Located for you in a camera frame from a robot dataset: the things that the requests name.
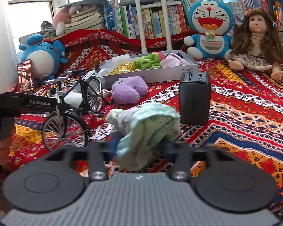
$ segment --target doll's foot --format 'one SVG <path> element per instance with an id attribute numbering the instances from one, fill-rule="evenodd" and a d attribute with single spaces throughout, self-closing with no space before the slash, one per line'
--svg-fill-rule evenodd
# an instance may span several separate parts
<path id="1" fill-rule="evenodd" d="M 240 61 L 235 61 L 235 60 L 229 60 L 228 66 L 230 67 L 230 69 L 236 69 L 236 70 L 244 69 L 244 65 Z"/>
<path id="2" fill-rule="evenodd" d="M 270 77 L 271 79 L 275 81 L 279 81 L 282 79 L 282 75 L 283 75 L 283 71 L 279 70 L 279 71 L 271 73 Z"/>

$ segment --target white pole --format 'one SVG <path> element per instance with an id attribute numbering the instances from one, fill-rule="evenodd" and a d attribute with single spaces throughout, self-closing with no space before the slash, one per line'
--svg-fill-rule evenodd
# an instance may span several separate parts
<path id="1" fill-rule="evenodd" d="M 135 0 L 135 6 L 136 6 L 136 13 L 137 13 L 138 29 L 139 29 L 140 40 L 141 40 L 141 53 L 148 53 L 147 46 L 146 46 L 145 32 L 144 32 L 144 23 L 142 21 L 141 1 Z"/>
<path id="2" fill-rule="evenodd" d="M 161 6 L 162 6 L 162 13 L 164 15 L 164 21 L 165 21 L 167 51 L 172 51 L 173 48 L 172 48 L 171 34 L 170 34 L 170 28 L 169 28 L 169 17 L 168 17 L 166 0 L 161 0 Z"/>

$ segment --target green scrunchie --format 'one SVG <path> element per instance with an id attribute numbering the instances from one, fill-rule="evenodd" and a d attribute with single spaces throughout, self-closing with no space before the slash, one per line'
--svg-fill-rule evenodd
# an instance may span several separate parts
<path id="1" fill-rule="evenodd" d="M 161 59 L 158 53 L 152 53 L 147 56 L 141 57 L 134 61 L 134 68 L 136 69 L 156 69 L 161 68 Z"/>

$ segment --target doll's hair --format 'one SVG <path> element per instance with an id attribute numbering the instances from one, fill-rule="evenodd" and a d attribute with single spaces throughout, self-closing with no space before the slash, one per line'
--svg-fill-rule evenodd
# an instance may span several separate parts
<path id="1" fill-rule="evenodd" d="M 264 39 L 260 41 L 261 54 L 270 64 L 279 62 L 283 64 L 283 46 L 280 41 L 279 32 L 272 24 L 271 17 L 261 8 L 253 8 L 245 13 L 244 20 L 234 31 L 233 50 L 231 54 L 247 54 L 253 47 L 251 30 L 249 28 L 250 17 L 261 15 L 267 25 Z"/>

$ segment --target white belly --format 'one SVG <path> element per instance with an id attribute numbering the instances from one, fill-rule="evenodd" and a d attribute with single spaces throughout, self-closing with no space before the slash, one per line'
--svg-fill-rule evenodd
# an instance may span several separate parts
<path id="1" fill-rule="evenodd" d="M 34 78 L 41 78 L 53 72 L 55 62 L 50 53 L 38 50 L 27 56 L 32 61 L 32 73 Z"/>
<path id="2" fill-rule="evenodd" d="M 220 53 L 224 48 L 223 36 L 215 36 L 215 38 L 210 38 L 210 40 L 207 41 L 205 35 L 200 35 L 199 43 L 202 50 L 210 54 Z"/>

